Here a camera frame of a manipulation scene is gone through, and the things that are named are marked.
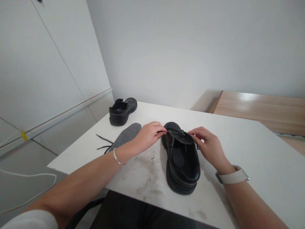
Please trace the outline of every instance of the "white cable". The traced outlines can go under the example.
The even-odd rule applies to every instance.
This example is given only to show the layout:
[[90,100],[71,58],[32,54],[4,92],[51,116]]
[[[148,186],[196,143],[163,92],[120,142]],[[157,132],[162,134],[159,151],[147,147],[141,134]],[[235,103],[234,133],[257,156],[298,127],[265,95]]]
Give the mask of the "white cable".
[[55,185],[56,180],[57,180],[57,175],[56,175],[56,174],[52,174],[52,173],[40,173],[40,174],[34,174],[34,175],[24,175],[24,174],[19,174],[19,173],[13,173],[13,172],[4,171],[4,170],[2,170],[2,169],[0,169],[0,171],[3,172],[3,173],[7,173],[7,174],[10,174],[10,175],[14,175],[14,176],[20,176],[20,177],[37,177],[37,176],[43,176],[43,175],[55,177],[53,184],[52,184],[49,188],[43,190],[41,193],[37,194],[37,195],[34,196],[33,198],[31,198],[31,199],[29,199],[28,201],[24,202],[23,204],[20,204],[20,205],[18,205],[18,206],[16,206],[16,207],[13,207],[13,208],[10,208],[10,209],[1,211],[1,212],[0,212],[0,215],[3,214],[3,213],[5,213],[5,212],[10,212],[10,211],[15,210],[15,209],[17,209],[17,208],[20,208],[20,207],[26,205],[27,203],[31,202],[31,201],[32,201],[33,199],[35,199],[36,197],[40,196],[41,194],[43,194],[44,192],[46,192],[46,191],[48,191],[50,188],[52,188],[52,187]]
[[3,142],[0,143],[0,147],[6,143],[8,140],[10,140],[15,134],[17,134],[20,130],[17,130],[15,133],[13,133],[11,136],[9,136],[7,139],[5,139]]

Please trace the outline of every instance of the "yellow tape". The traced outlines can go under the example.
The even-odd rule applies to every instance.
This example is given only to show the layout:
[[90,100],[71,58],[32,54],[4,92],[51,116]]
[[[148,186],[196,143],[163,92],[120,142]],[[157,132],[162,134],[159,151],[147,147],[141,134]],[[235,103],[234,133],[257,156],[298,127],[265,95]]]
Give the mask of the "yellow tape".
[[25,142],[28,140],[28,137],[26,136],[26,133],[23,130],[21,131],[21,137],[24,139]]

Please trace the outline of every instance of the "watch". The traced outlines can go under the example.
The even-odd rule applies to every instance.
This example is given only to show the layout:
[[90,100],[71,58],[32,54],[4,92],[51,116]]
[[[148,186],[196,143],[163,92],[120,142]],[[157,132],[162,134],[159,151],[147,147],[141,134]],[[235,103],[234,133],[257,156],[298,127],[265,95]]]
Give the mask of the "watch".
[[236,169],[236,172],[226,175],[219,175],[218,172],[215,174],[218,181],[221,184],[236,184],[242,182],[244,180],[250,180],[247,174],[242,170],[242,168],[238,165],[233,165]]

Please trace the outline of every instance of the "wrist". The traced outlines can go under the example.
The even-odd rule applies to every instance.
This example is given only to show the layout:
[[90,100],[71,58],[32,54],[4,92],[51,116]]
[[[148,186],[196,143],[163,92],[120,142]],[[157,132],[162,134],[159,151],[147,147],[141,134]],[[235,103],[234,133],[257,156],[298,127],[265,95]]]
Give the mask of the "wrist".
[[125,143],[124,145],[115,149],[115,154],[118,160],[122,164],[126,164],[132,157],[138,154],[138,150],[135,148],[132,141]]
[[231,174],[236,172],[234,166],[227,159],[214,167],[219,175]]

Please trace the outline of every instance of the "lap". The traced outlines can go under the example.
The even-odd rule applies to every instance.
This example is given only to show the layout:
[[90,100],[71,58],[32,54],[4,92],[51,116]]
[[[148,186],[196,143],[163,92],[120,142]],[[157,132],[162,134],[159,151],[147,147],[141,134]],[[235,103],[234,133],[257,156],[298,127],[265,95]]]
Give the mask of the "lap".
[[142,201],[109,191],[91,229],[196,228],[195,221]]

